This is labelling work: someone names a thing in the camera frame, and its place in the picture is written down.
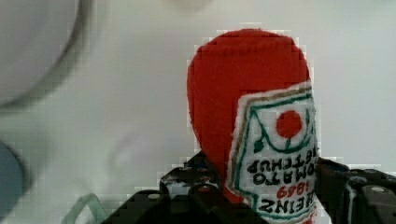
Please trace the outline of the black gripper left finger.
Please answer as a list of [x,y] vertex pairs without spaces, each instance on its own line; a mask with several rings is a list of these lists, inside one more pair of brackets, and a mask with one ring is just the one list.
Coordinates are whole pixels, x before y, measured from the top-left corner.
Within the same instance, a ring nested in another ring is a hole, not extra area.
[[158,190],[135,193],[101,224],[268,224],[243,203],[231,203],[204,153],[164,175]]

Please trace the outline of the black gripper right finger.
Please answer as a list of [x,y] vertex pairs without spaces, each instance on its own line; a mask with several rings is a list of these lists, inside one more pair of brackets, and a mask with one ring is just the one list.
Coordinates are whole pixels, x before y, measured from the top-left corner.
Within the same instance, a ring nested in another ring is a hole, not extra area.
[[332,224],[396,224],[396,179],[318,159],[315,193]]

